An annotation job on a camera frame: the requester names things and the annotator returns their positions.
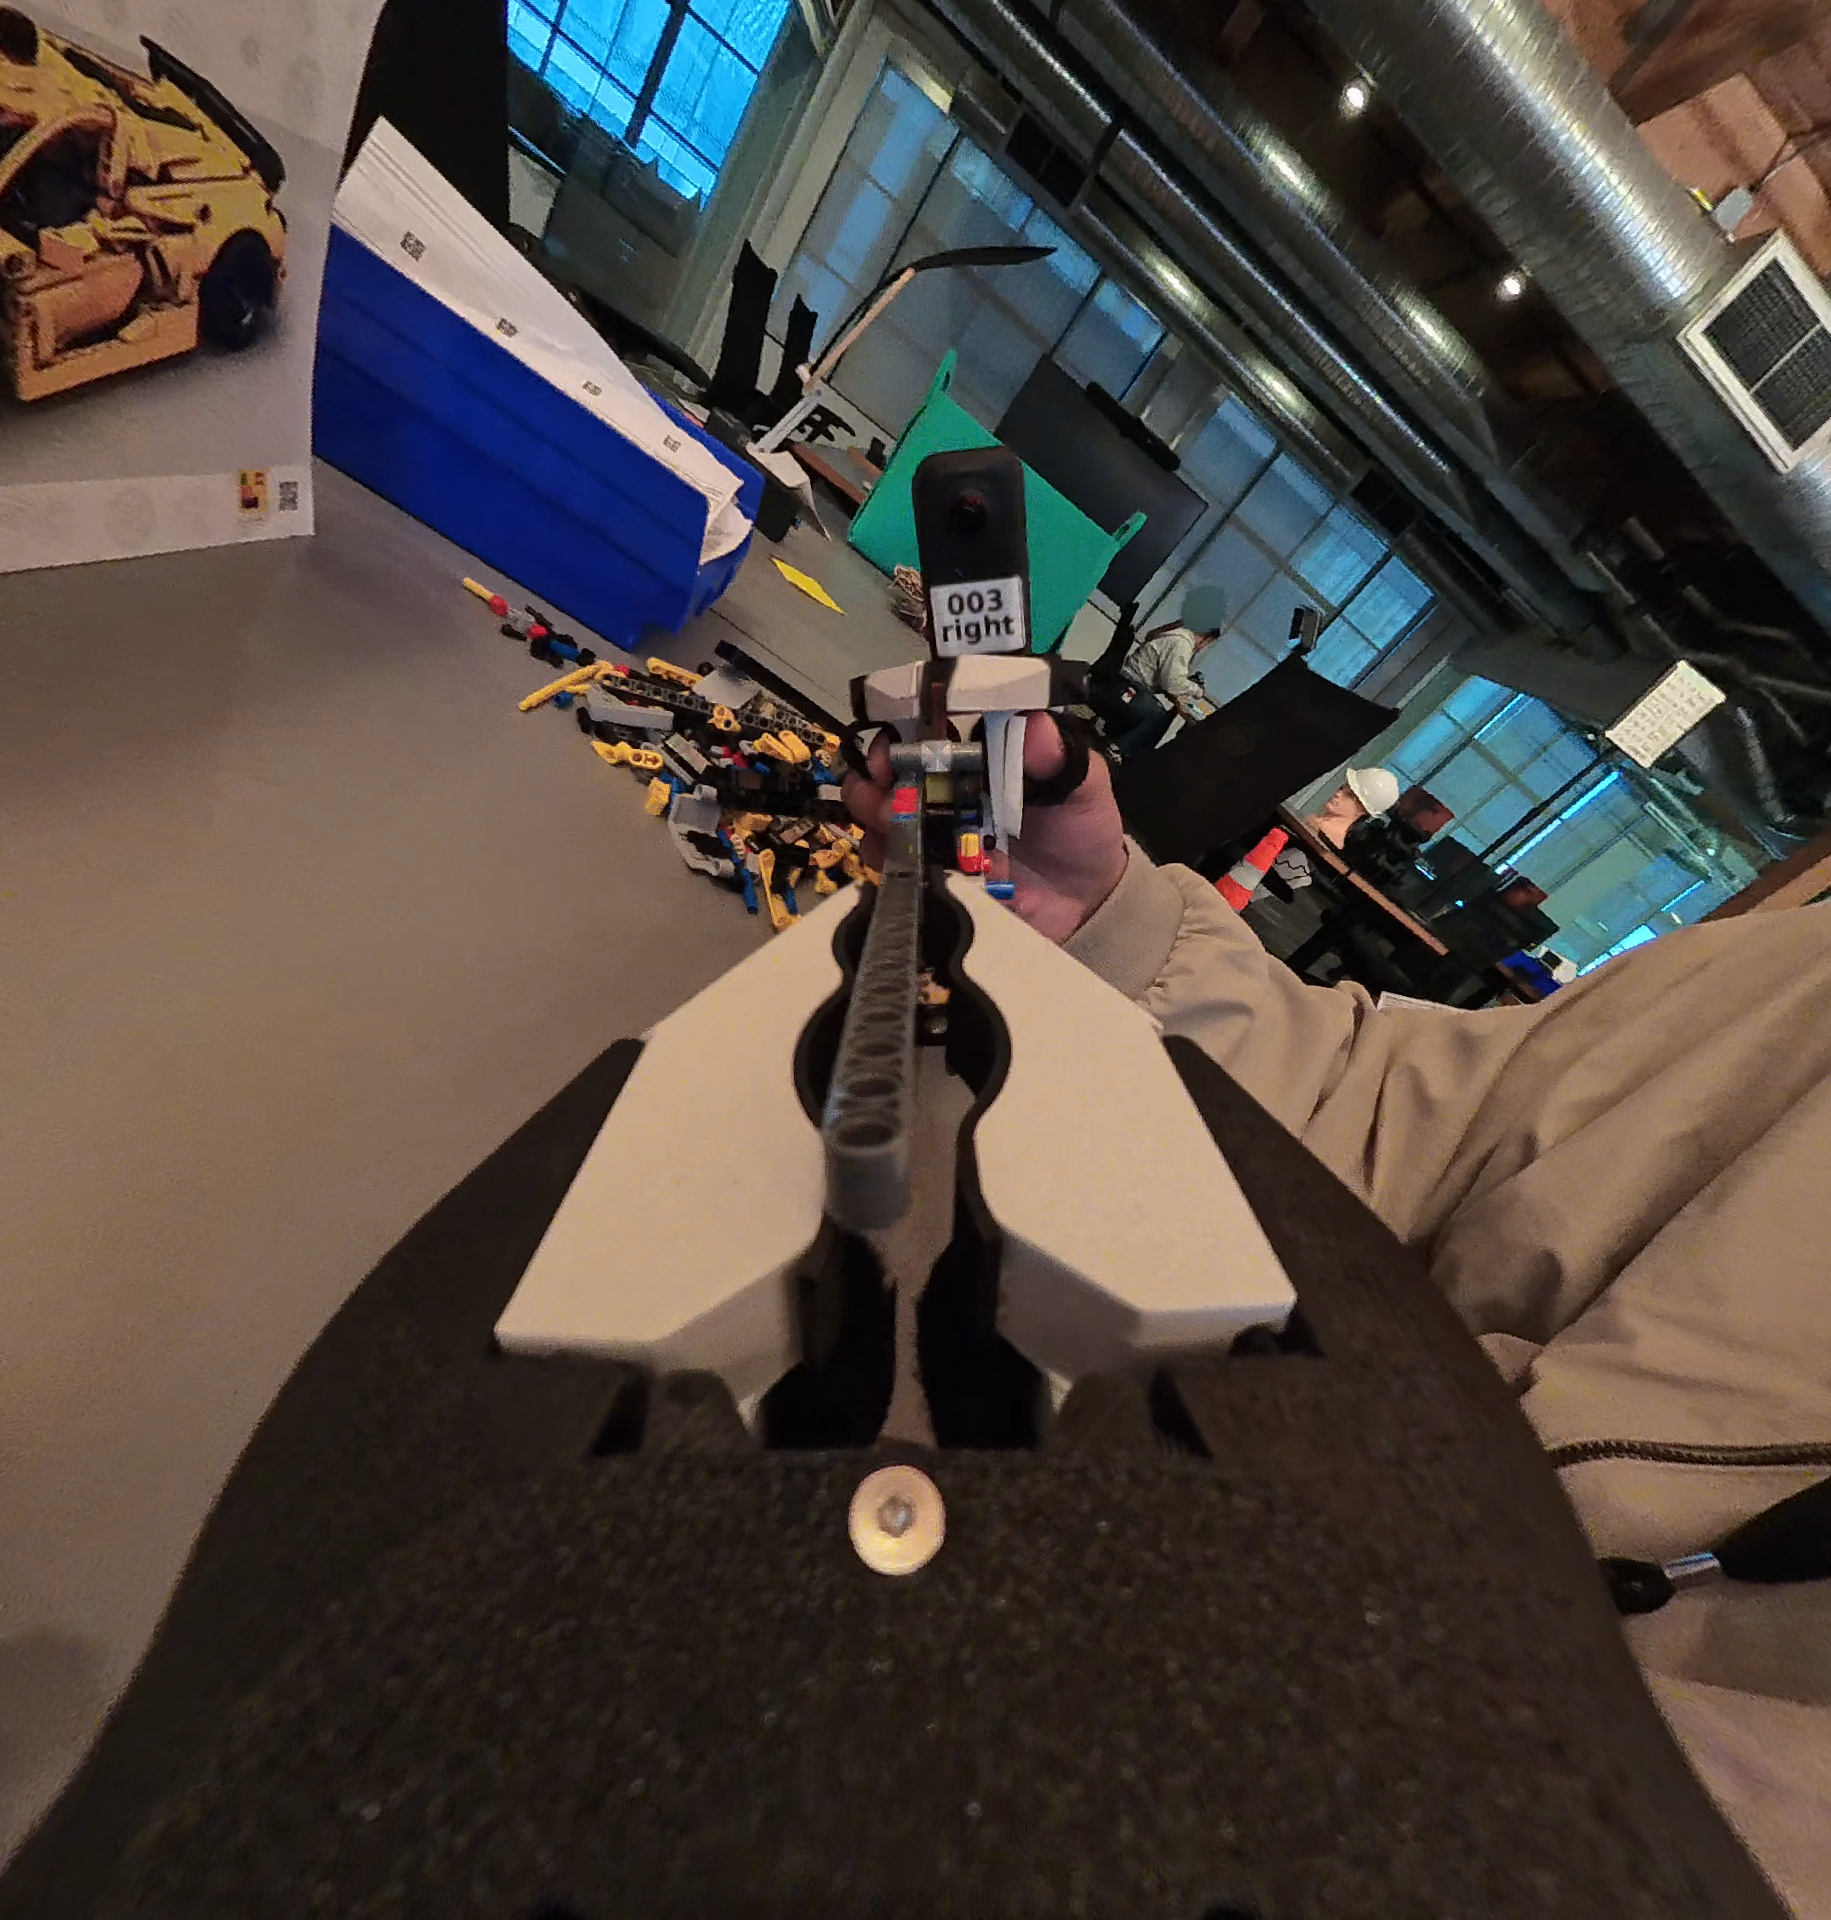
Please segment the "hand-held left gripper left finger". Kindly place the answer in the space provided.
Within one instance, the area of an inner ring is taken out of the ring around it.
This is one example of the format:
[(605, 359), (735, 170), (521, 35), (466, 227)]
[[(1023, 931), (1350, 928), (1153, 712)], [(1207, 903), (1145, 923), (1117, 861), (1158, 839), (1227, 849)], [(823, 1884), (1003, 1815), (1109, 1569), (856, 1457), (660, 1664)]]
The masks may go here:
[(874, 1425), (874, 1250), (824, 1217), (799, 1049), (844, 991), (851, 889), (617, 1046), (617, 1093), (493, 1340), (716, 1374), (768, 1428)]

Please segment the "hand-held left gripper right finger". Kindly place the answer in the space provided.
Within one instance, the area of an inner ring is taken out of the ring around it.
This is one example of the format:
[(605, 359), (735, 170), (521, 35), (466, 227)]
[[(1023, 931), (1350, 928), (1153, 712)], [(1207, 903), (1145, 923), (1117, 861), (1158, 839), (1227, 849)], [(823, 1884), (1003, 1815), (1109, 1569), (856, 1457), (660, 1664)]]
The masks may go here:
[(961, 875), (934, 880), (946, 1066), (973, 1093), (934, 1263), (934, 1424), (1042, 1425), (1051, 1388), (1292, 1324), (1160, 1025)]

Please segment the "black grey toy brick chassis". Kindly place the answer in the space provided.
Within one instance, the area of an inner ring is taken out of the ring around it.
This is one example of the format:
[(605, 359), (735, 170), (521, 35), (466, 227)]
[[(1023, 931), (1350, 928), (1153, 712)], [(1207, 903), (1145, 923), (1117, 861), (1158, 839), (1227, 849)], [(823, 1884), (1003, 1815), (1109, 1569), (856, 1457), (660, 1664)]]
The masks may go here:
[(1008, 1029), (968, 978), (970, 904), (1001, 904), (973, 880), (951, 889), (961, 829), (991, 831), (991, 755), (980, 738), (895, 743), (879, 879), (861, 889), (861, 936), (821, 1116), (824, 1211), (854, 1235), (889, 1231), (912, 1198), (923, 982), (946, 991), (949, 1070), (985, 1108), (1008, 1074)]

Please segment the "grey desk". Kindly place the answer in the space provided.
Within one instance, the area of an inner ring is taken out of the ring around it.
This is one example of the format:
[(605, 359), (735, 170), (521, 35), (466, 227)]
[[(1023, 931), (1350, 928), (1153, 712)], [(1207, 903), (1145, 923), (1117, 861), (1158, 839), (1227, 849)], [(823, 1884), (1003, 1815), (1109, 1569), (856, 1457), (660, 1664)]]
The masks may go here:
[(0, 1868), (331, 1312), (768, 931), (518, 711), (486, 566), (313, 502), (0, 577)]

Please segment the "person's right hand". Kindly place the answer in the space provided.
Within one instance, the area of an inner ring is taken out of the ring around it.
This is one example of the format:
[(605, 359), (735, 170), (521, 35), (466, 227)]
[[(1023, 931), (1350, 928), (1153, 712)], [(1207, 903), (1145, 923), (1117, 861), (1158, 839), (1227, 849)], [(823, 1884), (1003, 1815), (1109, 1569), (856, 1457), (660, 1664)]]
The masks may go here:
[[(879, 734), (867, 769), (841, 778), (850, 822), (861, 834), (861, 864), (877, 872), (884, 872), (889, 829), (889, 748), (889, 738)], [(1013, 907), (1050, 942), (1068, 943), (1108, 901), (1125, 866), (1125, 831), (1102, 755), (1090, 751), (1084, 782), (1061, 801), (1024, 801), (1023, 831), (1011, 844)]]

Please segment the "black monitor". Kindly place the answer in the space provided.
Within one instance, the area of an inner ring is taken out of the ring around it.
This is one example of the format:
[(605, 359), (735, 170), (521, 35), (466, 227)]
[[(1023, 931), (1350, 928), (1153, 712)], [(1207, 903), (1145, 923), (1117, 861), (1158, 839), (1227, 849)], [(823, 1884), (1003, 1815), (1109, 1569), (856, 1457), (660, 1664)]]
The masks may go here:
[(1078, 383), (1050, 355), (1035, 363), (995, 436), (1106, 533), (1141, 515), (1097, 581), (1117, 611), (1141, 600), (1207, 514), (1207, 502), (1180, 476), (1177, 456), (1102, 387)]

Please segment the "pile of toy brick pieces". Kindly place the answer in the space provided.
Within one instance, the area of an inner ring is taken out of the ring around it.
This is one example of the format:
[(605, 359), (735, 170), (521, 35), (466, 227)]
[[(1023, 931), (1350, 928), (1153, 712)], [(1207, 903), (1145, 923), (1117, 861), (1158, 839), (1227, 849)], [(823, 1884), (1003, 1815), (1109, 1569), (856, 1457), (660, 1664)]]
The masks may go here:
[(689, 874), (735, 892), (776, 931), (879, 880), (841, 801), (837, 733), (731, 668), (608, 660), (536, 605), (476, 580), (463, 589), (547, 671), (518, 711), (566, 712), (600, 765), (639, 783), (643, 810)]

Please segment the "white paper parts bags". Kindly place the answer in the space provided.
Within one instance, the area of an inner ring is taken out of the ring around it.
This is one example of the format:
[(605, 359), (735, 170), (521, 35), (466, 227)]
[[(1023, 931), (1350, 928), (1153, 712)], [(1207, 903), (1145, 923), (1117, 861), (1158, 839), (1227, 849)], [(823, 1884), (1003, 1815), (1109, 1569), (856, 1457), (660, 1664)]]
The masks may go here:
[(588, 319), (382, 116), (335, 189), (334, 229), (644, 456), (675, 484), (678, 509), (704, 511), (700, 563), (744, 550), (755, 533), (739, 502), (748, 475), (682, 412), (665, 408)]

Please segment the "large paned window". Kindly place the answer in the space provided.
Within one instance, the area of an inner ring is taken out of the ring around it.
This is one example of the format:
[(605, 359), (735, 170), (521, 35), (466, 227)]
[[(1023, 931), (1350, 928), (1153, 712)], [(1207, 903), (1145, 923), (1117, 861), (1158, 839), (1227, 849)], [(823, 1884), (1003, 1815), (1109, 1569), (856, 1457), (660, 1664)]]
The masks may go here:
[(678, 196), (706, 204), (785, 3), (509, 3), (514, 60)]

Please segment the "hanging white sheet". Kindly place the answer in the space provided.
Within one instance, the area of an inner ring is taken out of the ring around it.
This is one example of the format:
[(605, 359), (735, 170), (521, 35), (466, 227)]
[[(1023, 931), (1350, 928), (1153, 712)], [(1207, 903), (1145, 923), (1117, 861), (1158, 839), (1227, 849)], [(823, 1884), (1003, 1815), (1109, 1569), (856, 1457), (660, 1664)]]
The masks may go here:
[(1605, 733), (1605, 744), (1640, 769), (1667, 751), (1726, 703), (1726, 690), (1690, 660), (1672, 662)]

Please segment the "yellow car instruction booklet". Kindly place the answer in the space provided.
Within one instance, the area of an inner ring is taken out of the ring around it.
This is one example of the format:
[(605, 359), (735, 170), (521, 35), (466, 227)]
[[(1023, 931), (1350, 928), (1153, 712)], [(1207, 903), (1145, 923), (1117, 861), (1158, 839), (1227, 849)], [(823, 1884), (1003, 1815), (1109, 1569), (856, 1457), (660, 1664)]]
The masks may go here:
[(0, 4), (0, 571), (312, 533), (380, 3)]

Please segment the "white air vent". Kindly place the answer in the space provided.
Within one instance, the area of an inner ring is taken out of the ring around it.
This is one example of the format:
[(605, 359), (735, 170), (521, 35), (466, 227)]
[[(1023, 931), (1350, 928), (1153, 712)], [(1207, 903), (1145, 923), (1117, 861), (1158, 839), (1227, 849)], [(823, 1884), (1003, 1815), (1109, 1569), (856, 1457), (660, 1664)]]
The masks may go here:
[(1831, 449), (1831, 294), (1784, 234), (1742, 247), (1678, 346), (1779, 475)]

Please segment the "silver air duct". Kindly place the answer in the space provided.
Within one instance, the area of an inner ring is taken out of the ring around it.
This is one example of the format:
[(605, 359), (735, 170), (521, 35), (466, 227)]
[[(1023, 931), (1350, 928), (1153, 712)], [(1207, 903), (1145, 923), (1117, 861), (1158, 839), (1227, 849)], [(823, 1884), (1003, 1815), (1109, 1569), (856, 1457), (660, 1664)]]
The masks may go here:
[(934, 4), (1218, 275), (1545, 622), (1636, 522), (1706, 621), (1831, 644), (1831, 449), (1779, 475), (1678, 346), (1736, 273), (1540, 4)]

